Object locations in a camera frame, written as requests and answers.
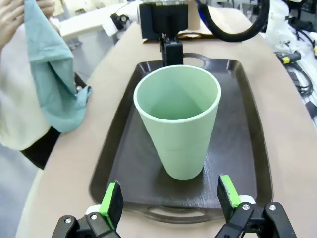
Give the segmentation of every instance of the screw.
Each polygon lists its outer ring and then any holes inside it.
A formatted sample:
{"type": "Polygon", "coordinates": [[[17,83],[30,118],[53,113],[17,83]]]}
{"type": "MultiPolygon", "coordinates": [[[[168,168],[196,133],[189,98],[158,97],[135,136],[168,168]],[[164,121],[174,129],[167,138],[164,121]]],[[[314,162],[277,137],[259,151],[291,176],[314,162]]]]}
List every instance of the screw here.
{"type": "Polygon", "coordinates": [[[270,209],[271,211],[275,211],[275,210],[276,210],[276,207],[275,207],[275,205],[270,205],[269,209],[270,209]]]}
{"type": "Polygon", "coordinates": [[[249,209],[250,209],[250,206],[249,206],[248,204],[244,204],[244,205],[242,206],[242,209],[243,209],[243,210],[249,210],[249,209]]]}
{"type": "Polygon", "coordinates": [[[97,215],[96,214],[94,214],[94,215],[91,215],[91,217],[90,217],[92,220],[95,220],[95,219],[97,219],[97,215]]]}
{"type": "Polygon", "coordinates": [[[65,222],[66,222],[66,223],[70,223],[70,222],[71,222],[71,218],[70,218],[70,217],[67,218],[67,219],[65,220],[65,222]]]}

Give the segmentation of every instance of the tray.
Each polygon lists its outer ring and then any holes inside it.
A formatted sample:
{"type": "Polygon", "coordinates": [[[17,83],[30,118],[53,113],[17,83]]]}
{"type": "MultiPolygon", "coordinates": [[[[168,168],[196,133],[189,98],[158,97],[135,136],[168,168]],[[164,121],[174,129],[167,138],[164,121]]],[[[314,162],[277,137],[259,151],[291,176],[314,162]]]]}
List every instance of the tray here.
{"type": "Polygon", "coordinates": [[[194,53],[186,53],[184,57],[203,60],[203,68],[218,79],[222,90],[202,172],[192,180],[178,181],[164,170],[133,104],[138,82],[149,72],[161,68],[162,62],[142,62],[136,66],[127,85],[92,177],[90,194],[96,203],[101,203],[108,184],[117,180],[125,210],[168,223],[222,218],[216,194],[220,174],[230,175],[238,193],[252,196],[258,205],[271,202],[262,127],[241,64],[194,53]]]}

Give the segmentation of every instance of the gray floor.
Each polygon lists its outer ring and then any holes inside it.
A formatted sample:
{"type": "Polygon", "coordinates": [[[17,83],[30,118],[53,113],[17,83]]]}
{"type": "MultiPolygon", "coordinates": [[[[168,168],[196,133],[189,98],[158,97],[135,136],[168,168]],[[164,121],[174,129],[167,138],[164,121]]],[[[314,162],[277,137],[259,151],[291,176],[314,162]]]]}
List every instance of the gray floor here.
{"type": "MultiPolygon", "coordinates": [[[[104,31],[79,37],[83,42],[73,51],[75,72],[86,82],[113,46],[104,31]]],[[[20,216],[37,168],[20,152],[0,145],[0,237],[15,237],[20,216]]]]}

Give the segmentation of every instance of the teal cloth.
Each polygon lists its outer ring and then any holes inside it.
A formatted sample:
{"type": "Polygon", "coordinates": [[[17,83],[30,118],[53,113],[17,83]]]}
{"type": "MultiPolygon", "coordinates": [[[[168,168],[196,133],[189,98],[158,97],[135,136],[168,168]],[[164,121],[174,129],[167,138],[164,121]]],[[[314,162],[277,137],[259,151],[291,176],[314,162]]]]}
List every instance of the teal cloth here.
{"type": "Polygon", "coordinates": [[[79,92],[74,83],[73,54],[43,15],[36,0],[24,0],[27,49],[43,114],[59,132],[83,121],[91,88],[79,92]]]}

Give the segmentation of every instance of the green cup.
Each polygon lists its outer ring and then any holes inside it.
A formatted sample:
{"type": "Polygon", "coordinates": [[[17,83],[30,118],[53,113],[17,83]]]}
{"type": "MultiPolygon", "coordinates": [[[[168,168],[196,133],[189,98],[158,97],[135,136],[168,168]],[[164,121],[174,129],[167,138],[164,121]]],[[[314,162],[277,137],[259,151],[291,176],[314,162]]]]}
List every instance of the green cup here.
{"type": "Polygon", "coordinates": [[[133,100],[166,172],[178,180],[204,166],[221,88],[204,69],[173,65],[145,76],[133,100]]]}

